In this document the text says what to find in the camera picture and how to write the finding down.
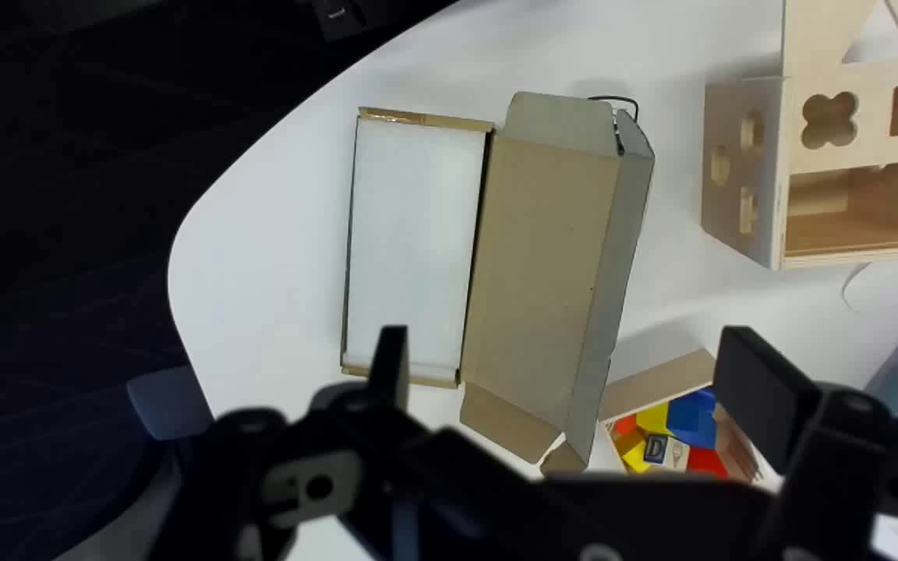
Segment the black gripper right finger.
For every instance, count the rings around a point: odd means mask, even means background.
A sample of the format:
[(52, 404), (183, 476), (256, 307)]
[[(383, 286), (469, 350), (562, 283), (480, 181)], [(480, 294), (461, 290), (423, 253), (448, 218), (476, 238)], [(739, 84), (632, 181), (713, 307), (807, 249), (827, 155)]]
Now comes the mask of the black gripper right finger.
[(713, 391), (762, 462), (786, 475), (819, 385), (750, 327), (724, 327)]

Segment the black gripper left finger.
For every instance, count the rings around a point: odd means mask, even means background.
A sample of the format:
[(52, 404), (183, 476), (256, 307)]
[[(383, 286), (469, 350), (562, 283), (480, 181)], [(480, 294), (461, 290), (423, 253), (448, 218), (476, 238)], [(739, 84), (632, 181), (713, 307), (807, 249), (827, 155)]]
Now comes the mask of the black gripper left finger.
[(388, 323), (381, 329), (369, 367), (369, 391), (381, 404), (401, 409), (407, 395), (407, 327)]

